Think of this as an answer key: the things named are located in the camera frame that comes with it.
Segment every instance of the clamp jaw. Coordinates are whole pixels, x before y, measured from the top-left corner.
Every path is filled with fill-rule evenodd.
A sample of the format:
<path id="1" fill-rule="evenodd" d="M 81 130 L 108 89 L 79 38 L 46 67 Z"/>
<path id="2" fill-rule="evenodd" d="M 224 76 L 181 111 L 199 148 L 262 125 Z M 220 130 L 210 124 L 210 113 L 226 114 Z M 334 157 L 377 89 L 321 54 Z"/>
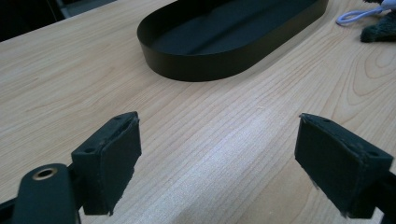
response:
<path id="1" fill-rule="evenodd" d="M 383 224 L 396 223 L 393 157 L 329 119 L 300 118 L 295 158 L 342 215 L 371 218 L 378 207 Z"/>
<path id="2" fill-rule="evenodd" d="M 0 223 L 80 223 L 113 214 L 141 155 L 136 112 L 116 116 L 72 152 L 68 167 L 54 163 L 26 174 L 18 197 L 0 204 Z"/>

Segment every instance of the wooden table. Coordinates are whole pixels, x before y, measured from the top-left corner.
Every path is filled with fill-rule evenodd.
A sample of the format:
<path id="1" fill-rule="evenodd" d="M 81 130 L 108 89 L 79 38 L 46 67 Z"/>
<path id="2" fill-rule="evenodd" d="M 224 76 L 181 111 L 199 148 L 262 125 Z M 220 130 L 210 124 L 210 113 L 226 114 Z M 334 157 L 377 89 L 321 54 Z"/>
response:
<path id="1" fill-rule="evenodd" d="M 396 156 L 396 45 L 362 44 L 330 0 L 325 15 L 247 71 L 188 83 L 152 72 L 136 28 L 171 0 L 119 0 L 0 44 L 0 202 L 24 174 L 137 111 L 143 155 L 112 217 L 83 223 L 379 223 L 347 220 L 293 150 L 305 112 Z"/>

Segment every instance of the black object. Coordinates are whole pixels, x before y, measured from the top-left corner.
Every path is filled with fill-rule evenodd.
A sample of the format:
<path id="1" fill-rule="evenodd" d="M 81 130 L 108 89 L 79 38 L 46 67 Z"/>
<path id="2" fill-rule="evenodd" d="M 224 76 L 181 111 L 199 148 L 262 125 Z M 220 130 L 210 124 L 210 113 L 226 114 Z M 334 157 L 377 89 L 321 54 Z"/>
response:
<path id="1" fill-rule="evenodd" d="M 0 0 L 0 42 L 62 20 L 56 0 Z"/>
<path id="2" fill-rule="evenodd" d="M 344 216 L 396 223 L 393 157 L 333 121 L 302 114 L 295 158 Z"/>
<path id="3" fill-rule="evenodd" d="M 382 4 L 383 0 L 364 0 L 368 3 Z M 361 42 L 396 41 L 396 11 L 392 10 L 382 17 L 375 25 L 365 27 L 361 31 Z"/>
<path id="4" fill-rule="evenodd" d="M 137 28 L 148 66 L 182 81 L 236 75 L 319 18 L 328 0 L 179 0 Z"/>
<path id="5" fill-rule="evenodd" d="M 119 115 L 72 152 L 73 163 L 48 164 L 21 181 L 18 197 L 0 205 L 1 223 L 80 223 L 112 215 L 141 155 L 136 112 Z"/>

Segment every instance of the black oval tray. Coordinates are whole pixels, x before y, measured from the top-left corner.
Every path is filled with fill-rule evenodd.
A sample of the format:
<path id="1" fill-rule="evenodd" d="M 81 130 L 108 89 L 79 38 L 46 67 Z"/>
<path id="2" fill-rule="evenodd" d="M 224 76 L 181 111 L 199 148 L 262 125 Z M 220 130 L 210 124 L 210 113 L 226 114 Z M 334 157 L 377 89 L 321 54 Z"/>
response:
<path id="1" fill-rule="evenodd" d="M 210 81 L 248 69 L 302 31 L 328 0 L 179 0 L 137 28 L 148 66 L 182 81 Z"/>

